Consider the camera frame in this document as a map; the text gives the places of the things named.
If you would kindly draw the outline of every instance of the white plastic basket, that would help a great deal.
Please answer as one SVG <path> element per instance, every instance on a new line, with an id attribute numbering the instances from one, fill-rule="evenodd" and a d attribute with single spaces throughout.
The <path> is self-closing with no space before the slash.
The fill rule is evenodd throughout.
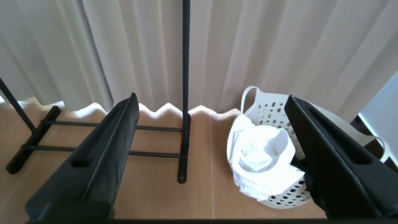
<path id="1" fill-rule="evenodd" d="M 294 133 L 293 127 L 290 125 L 289 119 L 285 114 L 285 104 L 288 95 L 277 93 L 264 93 L 256 86 L 249 86 L 245 89 L 242 95 L 241 111 L 243 113 L 244 102 L 247 94 L 253 88 L 256 89 L 256 97 L 253 105 L 244 114 L 251 119 L 255 125 L 271 125 L 276 128 L 284 128 L 290 138 L 292 139 L 296 148 L 296 156 L 299 159 L 304 158 L 304 153 Z M 389 157 L 389 146 L 382 139 L 375 136 L 367 136 L 356 129 L 339 116 L 327 111 L 317 105 L 312 104 L 318 111 L 323 113 L 330 121 L 334 122 L 340 129 L 350 135 L 354 140 L 359 142 L 362 146 L 378 139 L 384 148 L 384 153 L 380 158 L 381 162 L 385 162 Z M 264 205 L 272 208 L 287 209 L 303 205 L 311 201 L 310 192 L 307 190 L 304 178 L 302 177 L 289 189 L 280 195 L 273 195 L 268 200 L 261 201 Z"/>

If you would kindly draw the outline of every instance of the wooden floor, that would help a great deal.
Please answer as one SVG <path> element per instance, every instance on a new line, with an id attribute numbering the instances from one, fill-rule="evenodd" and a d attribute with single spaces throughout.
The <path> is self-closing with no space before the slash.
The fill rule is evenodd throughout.
<path id="1" fill-rule="evenodd" d="M 35 125 L 51 106 L 34 100 L 22 104 Z M 215 114 L 204 107 L 191 110 L 192 124 L 188 180 L 177 183 L 176 159 L 129 156 L 116 204 L 116 218 L 324 218 L 313 202 L 276 210 L 244 196 L 233 183 L 226 160 L 226 140 L 236 111 Z M 100 122 L 105 112 L 91 105 L 63 112 L 58 120 Z M 181 127 L 181 112 L 166 105 L 153 113 L 141 108 L 139 125 Z M 53 126 L 40 144 L 75 147 L 93 128 Z M 0 223 L 24 223 L 29 197 L 70 155 L 35 151 L 20 172 L 7 173 L 9 160 L 30 136 L 28 128 L 8 104 L 0 104 Z M 179 152 L 180 133 L 136 131 L 133 150 Z"/>

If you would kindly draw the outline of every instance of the black metal rack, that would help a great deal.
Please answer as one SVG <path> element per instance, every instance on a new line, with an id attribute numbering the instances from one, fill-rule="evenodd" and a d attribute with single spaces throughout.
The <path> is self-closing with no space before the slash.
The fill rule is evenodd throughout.
<path id="1" fill-rule="evenodd" d="M 183 184 L 187 181 L 187 166 L 188 166 L 188 149 L 189 149 L 189 136 L 190 136 L 190 124 L 191 116 L 188 113 L 188 69 L 189 69 L 189 28 L 190 28 L 190 1 L 183 1 L 183 19 L 182 19 L 182 128 L 164 128 L 164 127 L 153 127 L 153 126 L 137 126 L 138 130 L 146 131 L 173 131 L 181 132 L 181 150 L 179 154 L 173 153 L 160 153 L 160 152 L 141 152 L 141 151 L 130 151 L 131 156 L 151 156 L 151 157 L 166 157 L 178 159 L 178 176 L 177 181 Z M 73 151 L 75 148 L 72 147 L 61 147 L 61 146 L 41 146 L 39 145 L 42 138 L 45 136 L 51 125 L 70 125 L 70 126 L 89 126 L 95 127 L 96 123 L 79 123 L 69 121 L 56 121 L 58 115 L 61 113 L 61 109 L 58 106 L 53 106 L 47 113 L 44 119 L 40 122 L 38 127 L 35 127 L 29 117 L 25 114 L 17 100 L 14 98 L 12 93 L 9 91 L 6 84 L 0 78 L 0 90 L 4 93 L 4 96 L 9 100 L 10 104 L 17 111 L 19 116 L 24 120 L 27 127 L 32 132 L 30 138 L 21 146 L 15 156 L 10 160 L 6 169 L 8 173 L 15 174 L 28 160 L 29 156 L 34 150 L 43 151 Z"/>

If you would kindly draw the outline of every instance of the white cloth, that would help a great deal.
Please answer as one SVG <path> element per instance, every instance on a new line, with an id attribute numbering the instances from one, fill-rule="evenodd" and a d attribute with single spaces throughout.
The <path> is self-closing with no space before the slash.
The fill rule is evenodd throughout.
<path id="1" fill-rule="evenodd" d="M 303 175 L 290 165 L 295 148 L 287 131 L 272 126 L 255 126 L 245 115 L 239 115 L 231 127 L 227 158 L 234 182 L 243 194 L 267 200 L 287 190 Z"/>

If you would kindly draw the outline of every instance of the curtain fold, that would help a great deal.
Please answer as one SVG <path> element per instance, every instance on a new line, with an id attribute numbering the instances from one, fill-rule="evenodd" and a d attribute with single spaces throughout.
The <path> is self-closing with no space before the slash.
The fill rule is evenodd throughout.
<path id="1" fill-rule="evenodd" d="M 69 108 L 109 110 L 132 91 L 151 110 L 182 107 L 181 0 L 1 4 L 0 71 L 13 92 L 19 77 L 18 94 Z M 398 70 L 397 11 L 394 0 L 191 0 L 189 108 L 223 113 L 256 85 L 351 120 Z"/>

